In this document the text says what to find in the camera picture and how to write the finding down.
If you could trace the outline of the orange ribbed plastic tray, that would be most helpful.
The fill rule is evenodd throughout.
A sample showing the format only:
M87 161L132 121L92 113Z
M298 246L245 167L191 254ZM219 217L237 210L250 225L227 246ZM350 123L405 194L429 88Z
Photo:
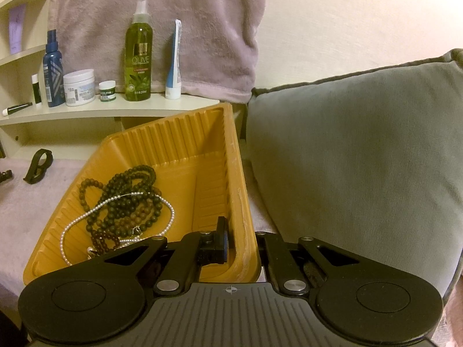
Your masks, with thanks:
M84 179L108 182L137 165L149 165L173 210L162 208L144 237L165 234L180 241L191 232L211 231L224 216L229 251L223 265L201 270L200 280L247 283L260 275L260 259L249 210L232 106L216 106L165 117L108 136L77 174L50 217L23 271L23 282L87 260L91 245L78 188Z

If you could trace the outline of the black wristband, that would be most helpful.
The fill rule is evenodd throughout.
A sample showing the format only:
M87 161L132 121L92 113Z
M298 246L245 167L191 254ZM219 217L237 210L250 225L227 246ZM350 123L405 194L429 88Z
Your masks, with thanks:
M39 149L33 156L29 169L23 180L34 185L44 179L46 171L53 163L53 153L49 149Z

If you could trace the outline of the black cylinder case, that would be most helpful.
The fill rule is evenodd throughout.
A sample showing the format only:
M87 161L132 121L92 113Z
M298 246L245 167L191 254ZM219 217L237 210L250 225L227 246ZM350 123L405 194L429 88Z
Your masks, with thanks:
M0 183L9 182L10 180L13 179L13 177L14 177L14 174L12 173L10 169L6 171L1 171L0 172Z

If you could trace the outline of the grey-green cushion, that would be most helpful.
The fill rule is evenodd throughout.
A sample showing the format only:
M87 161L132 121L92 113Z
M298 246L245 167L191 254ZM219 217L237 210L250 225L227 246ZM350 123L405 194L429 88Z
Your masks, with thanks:
M462 272L462 51L275 88L248 105L260 195L315 237L449 297Z

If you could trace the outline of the white blue tube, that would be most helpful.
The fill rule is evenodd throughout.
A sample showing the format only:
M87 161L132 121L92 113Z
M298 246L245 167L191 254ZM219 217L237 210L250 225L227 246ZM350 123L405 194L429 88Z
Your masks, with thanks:
M172 55L170 70L166 80L165 96L167 99L174 100L181 97L181 72L180 72L180 43L181 43L182 23L175 19L172 41Z

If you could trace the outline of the cream corner shelf unit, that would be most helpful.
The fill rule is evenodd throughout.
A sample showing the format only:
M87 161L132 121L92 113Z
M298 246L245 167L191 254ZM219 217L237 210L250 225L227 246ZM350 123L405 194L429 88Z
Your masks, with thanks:
M10 53L9 12L25 6L22 50ZM1 0L1 108L34 101L31 76L42 74L49 0ZM177 115L215 105L198 96L167 100L154 94L143 102L128 102L118 95L114 102L93 101L81 107L30 106L1 118L1 156L29 159L40 148L59 159L87 159L108 135L123 130L122 119L138 120Z

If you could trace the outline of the small green-lidded jar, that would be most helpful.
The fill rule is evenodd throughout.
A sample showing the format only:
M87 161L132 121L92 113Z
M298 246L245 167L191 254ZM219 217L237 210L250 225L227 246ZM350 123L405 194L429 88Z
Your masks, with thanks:
M116 82L114 80L108 80L100 82L98 85L100 101L110 102L116 99Z

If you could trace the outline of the mauve fleece bed cover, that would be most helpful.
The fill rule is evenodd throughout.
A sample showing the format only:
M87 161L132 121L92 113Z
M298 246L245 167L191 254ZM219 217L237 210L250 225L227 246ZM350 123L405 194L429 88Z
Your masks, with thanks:
M13 300L23 289L23 271L42 230L85 162L55 160L42 181L23 180L30 162L4 158L1 171L13 178L1 184L1 297Z

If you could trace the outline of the white cream jar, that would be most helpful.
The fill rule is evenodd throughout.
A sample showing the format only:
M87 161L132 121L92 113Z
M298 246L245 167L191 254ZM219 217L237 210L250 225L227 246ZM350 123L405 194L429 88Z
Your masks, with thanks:
M95 99L94 69L73 71L64 75L64 92L66 104L77 107L88 104Z

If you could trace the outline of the green olive spray bottle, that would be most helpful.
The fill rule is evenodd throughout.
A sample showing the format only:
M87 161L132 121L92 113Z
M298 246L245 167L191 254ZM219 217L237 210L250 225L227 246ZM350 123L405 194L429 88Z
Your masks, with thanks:
M125 95L133 102L151 97L153 31L150 20L148 0L137 0L125 41Z

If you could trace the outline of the mauve fleece hanging blanket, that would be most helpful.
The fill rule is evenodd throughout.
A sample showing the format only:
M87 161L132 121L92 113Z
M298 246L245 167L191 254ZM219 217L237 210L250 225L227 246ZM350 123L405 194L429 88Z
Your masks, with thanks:
M153 31L151 91L163 93L181 21L182 91L245 104L258 61L257 31L267 0L147 0ZM50 0L49 28L57 33L66 72L91 68L98 82L123 92L125 37L137 0Z

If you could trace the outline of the blue spray bottle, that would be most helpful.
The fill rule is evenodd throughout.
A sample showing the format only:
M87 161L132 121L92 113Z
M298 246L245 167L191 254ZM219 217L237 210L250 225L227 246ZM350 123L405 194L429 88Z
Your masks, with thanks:
M59 51L56 29L47 32L47 43L43 57L45 95L49 107L65 103L64 70L62 54Z

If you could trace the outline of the small black white stick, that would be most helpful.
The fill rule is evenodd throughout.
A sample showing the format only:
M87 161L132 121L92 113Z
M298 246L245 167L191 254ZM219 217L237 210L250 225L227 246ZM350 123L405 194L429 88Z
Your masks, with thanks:
M36 106L42 103L42 96L40 92L40 85L38 81L38 75L32 74L31 75L31 84L33 89L33 96L34 96L34 103Z

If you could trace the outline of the purple lotion tube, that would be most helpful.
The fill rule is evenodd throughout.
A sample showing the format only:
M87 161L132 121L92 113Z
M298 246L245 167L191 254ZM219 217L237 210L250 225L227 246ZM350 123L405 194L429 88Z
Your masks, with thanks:
M27 5L21 4L9 9L9 40L10 54L22 51L23 22L26 15Z

